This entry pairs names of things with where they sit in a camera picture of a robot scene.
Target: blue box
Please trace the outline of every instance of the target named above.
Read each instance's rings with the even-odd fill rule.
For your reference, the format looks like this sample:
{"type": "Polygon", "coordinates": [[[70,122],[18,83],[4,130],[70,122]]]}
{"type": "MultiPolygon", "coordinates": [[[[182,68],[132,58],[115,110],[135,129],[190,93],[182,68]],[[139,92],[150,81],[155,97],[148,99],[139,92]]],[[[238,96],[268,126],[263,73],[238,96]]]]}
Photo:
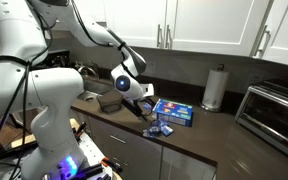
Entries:
{"type": "Polygon", "coordinates": [[[154,106],[156,119],[165,120],[182,126],[192,125],[192,106],[159,99],[154,106]]]}

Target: faucet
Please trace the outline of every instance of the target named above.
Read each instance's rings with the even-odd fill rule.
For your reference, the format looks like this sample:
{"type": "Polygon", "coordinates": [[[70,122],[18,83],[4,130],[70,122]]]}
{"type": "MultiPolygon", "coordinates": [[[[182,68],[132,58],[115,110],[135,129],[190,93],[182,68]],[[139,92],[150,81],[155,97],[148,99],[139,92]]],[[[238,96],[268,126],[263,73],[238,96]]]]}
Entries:
{"type": "Polygon", "coordinates": [[[80,74],[82,74],[85,71],[91,72],[95,76],[96,80],[99,80],[100,78],[98,74],[98,65],[94,63],[92,60],[90,60],[90,62],[93,64],[93,68],[90,66],[84,66],[82,62],[79,62],[79,63],[76,62],[76,65],[79,67],[77,71],[80,74]]]}

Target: dark countertop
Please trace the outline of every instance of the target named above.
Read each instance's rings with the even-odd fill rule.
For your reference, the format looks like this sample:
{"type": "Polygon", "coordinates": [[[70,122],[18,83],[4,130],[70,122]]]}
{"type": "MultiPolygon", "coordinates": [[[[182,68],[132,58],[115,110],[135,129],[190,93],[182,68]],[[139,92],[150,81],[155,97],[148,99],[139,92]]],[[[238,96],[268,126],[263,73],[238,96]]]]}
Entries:
{"type": "MultiPolygon", "coordinates": [[[[124,107],[104,114],[96,100],[77,99],[72,109],[141,137],[149,125],[124,107]]],[[[288,157],[236,124],[234,116],[196,106],[193,112],[192,127],[170,124],[172,135],[150,140],[216,166],[218,180],[288,179],[288,157]]]]}

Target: toaster oven door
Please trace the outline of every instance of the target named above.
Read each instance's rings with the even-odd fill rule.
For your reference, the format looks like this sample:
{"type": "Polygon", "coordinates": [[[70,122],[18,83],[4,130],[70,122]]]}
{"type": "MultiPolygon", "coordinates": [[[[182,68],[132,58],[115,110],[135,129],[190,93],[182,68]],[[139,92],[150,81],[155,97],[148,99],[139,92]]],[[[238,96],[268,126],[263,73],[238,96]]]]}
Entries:
{"type": "Polygon", "coordinates": [[[261,88],[249,90],[237,121],[288,154],[288,97],[261,88]]]}

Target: toaster oven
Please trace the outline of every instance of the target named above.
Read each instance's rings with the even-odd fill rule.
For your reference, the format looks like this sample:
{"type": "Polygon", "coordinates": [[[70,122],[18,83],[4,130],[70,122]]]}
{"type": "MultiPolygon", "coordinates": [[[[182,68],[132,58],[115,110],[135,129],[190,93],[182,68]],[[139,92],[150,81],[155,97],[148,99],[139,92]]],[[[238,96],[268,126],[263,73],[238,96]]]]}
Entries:
{"type": "Polygon", "coordinates": [[[288,155],[288,81],[270,80],[251,85],[235,119],[288,155]]]}

